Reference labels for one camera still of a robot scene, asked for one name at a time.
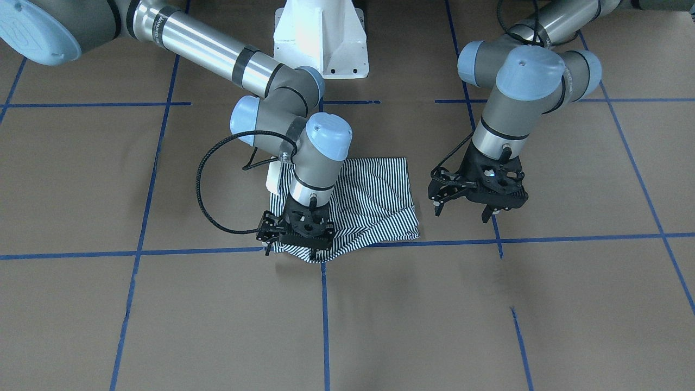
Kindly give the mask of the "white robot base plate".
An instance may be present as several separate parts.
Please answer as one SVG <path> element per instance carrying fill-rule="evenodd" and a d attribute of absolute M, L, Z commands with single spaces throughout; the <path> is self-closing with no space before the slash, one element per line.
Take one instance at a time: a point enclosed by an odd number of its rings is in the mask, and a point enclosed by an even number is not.
<path fill-rule="evenodd" d="M 369 74 L 365 7 L 353 1 L 287 1 L 275 11 L 273 58 L 324 79 Z"/>

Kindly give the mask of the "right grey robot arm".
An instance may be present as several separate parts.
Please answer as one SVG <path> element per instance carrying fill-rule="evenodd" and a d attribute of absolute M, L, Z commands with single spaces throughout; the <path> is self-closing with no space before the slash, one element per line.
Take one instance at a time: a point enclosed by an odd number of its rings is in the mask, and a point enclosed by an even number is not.
<path fill-rule="evenodd" d="M 214 29 L 181 8 L 182 1 L 3 1 L 2 41 L 35 64 L 57 67 L 122 37 L 149 43 L 209 73 L 217 81 L 246 92 L 234 105 L 228 137 L 201 159 L 194 185 L 198 207 L 217 229 L 253 234 L 265 251 L 285 245 L 305 250 L 315 262 L 333 247 L 337 225 L 331 198 L 352 141 L 350 125 L 339 116 L 317 111 L 325 82 L 308 65 L 291 66 L 248 43 Z M 265 211 L 257 228 L 234 230 L 216 221 L 202 197 L 209 159 L 222 146 L 241 140 L 256 153 L 254 161 L 291 169 L 280 211 Z"/>

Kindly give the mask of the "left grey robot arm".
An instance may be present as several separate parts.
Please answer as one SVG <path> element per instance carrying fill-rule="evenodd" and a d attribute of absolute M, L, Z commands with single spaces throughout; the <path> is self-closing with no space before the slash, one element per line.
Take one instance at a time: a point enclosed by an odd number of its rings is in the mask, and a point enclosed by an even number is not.
<path fill-rule="evenodd" d="M 460 79 L 491 94 L 456 171 L 442 163 L 431 171 L 428 197 L 434 213 L 458 198 L 484 205 L 482 221 L 528 200 L 520 153 L 542 115 L 559 110 L 594 91 L 603 69 L 586 50 L 553 48 L 605 16 L 619 1 L 551 1 L 533 15 L 504 26 L 494 41 L 472 41 L 458 55 Z"/>

